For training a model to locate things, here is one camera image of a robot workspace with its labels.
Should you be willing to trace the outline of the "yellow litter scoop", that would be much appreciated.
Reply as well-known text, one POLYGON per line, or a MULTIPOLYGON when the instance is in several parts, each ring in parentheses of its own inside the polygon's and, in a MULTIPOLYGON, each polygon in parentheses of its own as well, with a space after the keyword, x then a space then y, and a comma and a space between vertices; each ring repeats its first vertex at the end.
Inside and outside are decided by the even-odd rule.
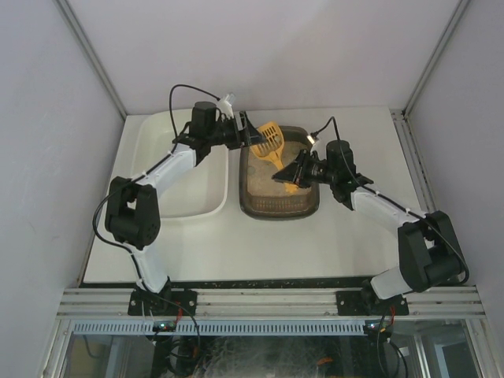
POLYGON ((250 150, 256 159, 268 166, 267 173, 272 175, 284 169, 287 165, 286 143, 281 127, 275 121, 270 121, 258 128, 262 141, 253 145, 250 150))

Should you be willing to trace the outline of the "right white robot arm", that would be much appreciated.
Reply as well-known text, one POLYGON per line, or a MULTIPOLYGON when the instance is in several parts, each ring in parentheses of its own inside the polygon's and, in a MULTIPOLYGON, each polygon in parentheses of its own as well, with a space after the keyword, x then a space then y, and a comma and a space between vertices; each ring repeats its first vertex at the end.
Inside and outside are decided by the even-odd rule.
POLYGON ((358 172, 350 144, 336 138, 325 146, 325 157, 301 150, 272 179, 307 188, 329 186, 333 198, 351 211, 366 215, 387 229, 398 242, 398 263, 366 280, 361 297, 367 311, 409 293, 468 282, 469 267, 462 255, 450 217, 443 211, 417 212, 387 197, 358 172))

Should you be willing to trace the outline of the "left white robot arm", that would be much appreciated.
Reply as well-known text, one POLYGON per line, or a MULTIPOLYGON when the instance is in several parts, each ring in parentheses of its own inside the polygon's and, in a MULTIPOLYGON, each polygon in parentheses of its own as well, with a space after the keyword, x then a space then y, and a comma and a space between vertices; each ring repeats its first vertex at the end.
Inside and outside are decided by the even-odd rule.
POLYGON ((169 275, 161 265, 156 239, 161 231, 160 197, 186 172, 200 165, 215 146, 237 150, 264 142, 246 112, 235 113, 231 92, 196 102, 191 118, 174 131, 172 146, 151 168, 134 177, 114 177, 92 217, 95 237, 125 250, 136 283, 144 291, 162 292, 169 275))

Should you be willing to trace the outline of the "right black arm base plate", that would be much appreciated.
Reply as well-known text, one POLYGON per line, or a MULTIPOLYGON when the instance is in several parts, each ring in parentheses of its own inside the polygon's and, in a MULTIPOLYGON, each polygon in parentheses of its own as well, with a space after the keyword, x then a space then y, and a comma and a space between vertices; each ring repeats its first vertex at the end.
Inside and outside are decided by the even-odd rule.
POLYGON ((406 298, 396 295, 388 299, 378 299, 375 295, 368 296, 362 290, 337 291, 335 300, 340 316, 382 316, 393 309, 396 315, 410 314, 406 298))

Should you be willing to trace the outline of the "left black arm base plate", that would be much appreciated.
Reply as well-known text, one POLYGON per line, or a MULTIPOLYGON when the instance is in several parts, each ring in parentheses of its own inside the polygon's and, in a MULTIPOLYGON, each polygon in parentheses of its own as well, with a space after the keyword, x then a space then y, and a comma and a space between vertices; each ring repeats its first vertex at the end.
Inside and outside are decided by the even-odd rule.
POLYGON ((198 304, 198 293, 186 288, 173 288, 170 281, 159 293, 146 291, 136 285, 128 303, 129 316, 152 315, 154 317, 191 315, 198 304))

